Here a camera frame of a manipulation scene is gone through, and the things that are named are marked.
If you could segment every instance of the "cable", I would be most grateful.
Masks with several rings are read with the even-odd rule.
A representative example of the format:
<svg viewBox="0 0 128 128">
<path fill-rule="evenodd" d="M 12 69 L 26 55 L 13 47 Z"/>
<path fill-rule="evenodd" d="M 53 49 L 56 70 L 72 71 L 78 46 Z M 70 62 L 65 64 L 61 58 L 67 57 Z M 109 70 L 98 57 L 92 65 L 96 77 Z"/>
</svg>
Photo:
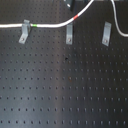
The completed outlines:
<svg viewBox="0 0 128 128">
<path fill-rule="evenodd" d="M 78 18 L 80 15 L 82 15 L 89 6 L 93 3 L 94 0 L 91 0 L 87 6 L 81 10 L 76 16 L 69 19 L 66 22 L 60 23 L 60 24 L 31 24 L 31 27 L 39 27 L 39 28 L 59 28 L 68 25 L 69 23 L 73 22 L 76 18 Z M 7 25 L 0 25 L 0 28 L 13 28 L 13 27 L 22 27 L 22 24 L 7 24 Z"/>
<path fill-rule="evenodd" d="M 80 15 L 82 15 L 89 7 L 90 5 L 93 3 L 94 0 L 91 0 L 87 6 L 81 10 L 76 16 L 74 16 L 73 18 L 71 18 L 70 20 L 64 22 L 64 23 L 60 23 L 60 24 L 31 24 L 32 27 L 38 27 L 38 28 L 59 28 L 59 27 L 63 27 L 66 26 L 67 24 L 73 22 L 76 18 L 78 18 Z"/>
<path fill-rule="evenodd" d="M 117 31 L 119 32 L 119 34 L 123 37 L 128 37 L 128 34 L 125 34 L 123 32 L 120 31 L 120 28 L 118 26 L 118 22 L 117 22 L 117 16 L 116 16 L 116 7 L 115 7 L 115 3 L 114 3 L 114 0 L 111 0 L 112 2 L 112 6 L 113 6 L 113 11 L 114 11 L 114 19 L 115 19 L 115 24 L 116 24 L 116 28 L 117 28 Z"/>
<path fill-rule="evenodd" d="M 6 25 L 0 24 L 0 28 L 16 28 L 16 27 L 22 27 L 22 24 L 6 24 Z"/>
<path fill-rule="evenodd" d="M 66 22 L 60 23 L 60 24 L 31 24 L 31 27 L 39 27 L 39 28 L 59 28 L 59 27 L 63 27 L 66 26 L 67 24 L 73 22 L 76 18 L 78 18 L 80 15 L 82 15 L 89 7 L 90 5 L 94 2 L 94 0 L 91 0 L 87 6 L 81 10 L 76 16 L 74 16 L 73 18 L 69 19 Z M 112 2 L 112 6 L 113 6 L 113 11 L 114 11 L 114 19 L 115 19 L 115 24 L 116 24 L 116 28 L 117 31 L 119 32 L 119 34 L 121 36 L 124 37 L 128 37 L 128 34 L 125 34 L 123 32 L 120 31 L 120 28 L 118 26 L 118 22 L 117 22 L 117 16 L 116 16 L 116 7 L 115 7 L 115 3 L 114 0 L 111 0 Z M 22 27 L 22 24 L 7 24 L 7 25 L 0 25 L 0 28 L 11 28 L 11 27 Z"/>
</svg>

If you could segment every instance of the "metal bracket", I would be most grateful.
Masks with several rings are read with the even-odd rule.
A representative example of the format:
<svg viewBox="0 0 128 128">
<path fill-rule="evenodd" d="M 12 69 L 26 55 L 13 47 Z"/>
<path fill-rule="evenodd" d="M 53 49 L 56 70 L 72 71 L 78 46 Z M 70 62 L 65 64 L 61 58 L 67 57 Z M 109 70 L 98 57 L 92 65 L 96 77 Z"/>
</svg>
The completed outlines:
<svg viewBox="0 0 128 128">
<path fill-rule="evenodd" d="M 106 46 L 109 46 L 109 40 L 110 40 L 110 34 L 111 34 L 111 26 L 112 25 L 110 23 L 105 22 L 102 44 L 104 44 Z"/>
<path fill-rule="evenodd" d="M 73 8 L 73 3 L 75 0 L 64 0 L 64 2 L 66 3 L 67 7 L 72 10 Z"/>
<path fill-rule="evenodd" d="M 30 32 L 31 25 L 29 20 L 24 20 L 24 23 L 22 24 L 22 35 L 20 37 L 19 43 L 25 44 L 28 34 Z"/>
<path fill-rule="evenodd" d="M 73 25 L 72 23 L 67 25 L 66 31 L 66 44 L 72 45 L 73 42 Z"/>
</svg>

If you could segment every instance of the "black perforated surface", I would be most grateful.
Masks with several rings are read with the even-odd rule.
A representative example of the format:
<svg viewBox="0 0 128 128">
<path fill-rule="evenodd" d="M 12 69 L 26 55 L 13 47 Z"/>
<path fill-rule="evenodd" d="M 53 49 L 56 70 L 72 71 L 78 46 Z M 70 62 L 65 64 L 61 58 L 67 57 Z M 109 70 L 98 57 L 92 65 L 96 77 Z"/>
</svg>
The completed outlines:
<svg viewBox="0 0 128 128">
<path fill-rule="evenodd" d="M 70 12 L 59 0 L 1 0 L 0 23 L 63 22 L 84 7 L 76 3 Z M 128 33 L 128 3 L 116 7 Z M 110 2 L 94 2 L 74 22 L 72 46 L 66 27 L 33 28 L 25 45 L 20 36 L 21 28 L 0 29 L 0 128 L 128 128 L 128 38 Z"/>
</svg>

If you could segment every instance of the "wire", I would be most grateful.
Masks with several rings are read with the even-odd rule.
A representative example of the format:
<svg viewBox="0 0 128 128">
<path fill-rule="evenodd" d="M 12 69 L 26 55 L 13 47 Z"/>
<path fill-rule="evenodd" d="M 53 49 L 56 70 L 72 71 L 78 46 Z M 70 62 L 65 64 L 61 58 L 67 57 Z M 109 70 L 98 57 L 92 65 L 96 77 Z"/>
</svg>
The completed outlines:
<svg viewBox="0 0 128 128">
<path fill-rule="evenodd" d="M 94 2 L 94 0 L 91 0 L 84 9 L 82 9 L 76 16 L 74 16 L 73 18 L 69 19 L 66 22 L 63 22 L 63 23 L 60 23 L 60 24 L 31 24 L 31 27 L 38 27 L 38 28 L 59 28 L 59 27 L 66 26 L 69 23 L 73 22 L 75 19 L 77 19 L 79 16 L 81 16 L 90 7 L 90 5 L 93 2 Z M 111 2 L 112 2 L 112 6 L 113 6 L 114 19 L 115 19 L 115 24 L 116 24 L 117 31 L 119 32 L 119 34 L 121 36 L 128 37 L 128 34 L 125 34 L 125 33 L 123 33 L 123 32 L 120 31 L 120 28 L 119 28 L 118 22 L 117 22 L 116 7 L 115 7 L 114 0 L 111 0 Z M 0 28 L 12 28 L 12 27 L 22 27 L 22 24 L 0 25 Z"/>
<path fill-rule="evenodd" d="M 68 25 L 69 23 L 73 22 L 76 18 L 78 18 L 80 15 L 82 15 L 89 6 L 93 3 L 94 0 L 91 0 L 87 6 L 81 10 L 76 16 L 69 19 L 66 22 L 60 23 L 60 24 L 31 24 L 31 27 L 39 27 L 39 28 L 59 28 Z M 13 28 L 13 27 L 22 27 L 22 24 L 7 24 L 7 25 L 0 25 L 0 28 Z"/>
<path fill-rule="evenodd" d="M 31 24 L 32 27 L 38 27 L 38 28 L 59 28 L 68 25 L 69 23 L 73 22 L 76 18 L 78 18 L 80 15 L 82 15 L 93 3 L 94 0 L 91 0 L 87 6 L 81 10 L 76 16 L 73 18 L 69 19 L 68 21 L 60 24 Z"/>
<path fill-rule="evenodd" d="M 117 28 L 117 31 L 119 32 L 119 34 L 123 37 L 128 37 L 128 34 L 125 34 L 123 32 L 120 31 L 120 28 L 118 26 L 118 22 L 117 22 L 117 16 L 116 16 L 116 7 L 115 7 L 115 3 L 114 3 L 114 0 L 111 0 L 112 2 L 112 5 L 113 5 L 113 11 L 114 11 L 114 19 L 115 19 L 115 24 L 116 24 L 116 28 Z"/>
<path fill-rule="evenodd" d="M 22 27 L 22 24 L 6 24 L 6 25 L 0 24 L 0 28 L 16 28 L 16 27 Z"/>
</svg>

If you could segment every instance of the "screw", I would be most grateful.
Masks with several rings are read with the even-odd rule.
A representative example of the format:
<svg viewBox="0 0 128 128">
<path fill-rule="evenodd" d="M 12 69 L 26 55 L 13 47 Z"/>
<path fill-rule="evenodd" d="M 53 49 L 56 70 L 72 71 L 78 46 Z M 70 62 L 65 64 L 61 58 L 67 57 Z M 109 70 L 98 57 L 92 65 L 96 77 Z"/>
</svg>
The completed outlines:
<svg viewBox="0 0 128 128">
<path fill-rule="evenodd" d="M 71 38 L 68 38 L 68 42 L 71 42 Z"/>
<path fill-rule="evenodd" d="M 108 41 L 107 40 L 104 40 L 105 43 L 107 43 Z"/>
<path fill-rule="evenodd" d="M 21 41 L 24 41 L 24 38 L 21 38 Z"/>
<path fill-rule="evenodd" d="M 70 4 L 67 4 L 67 6 L 70 8 Z"/>
</svg>

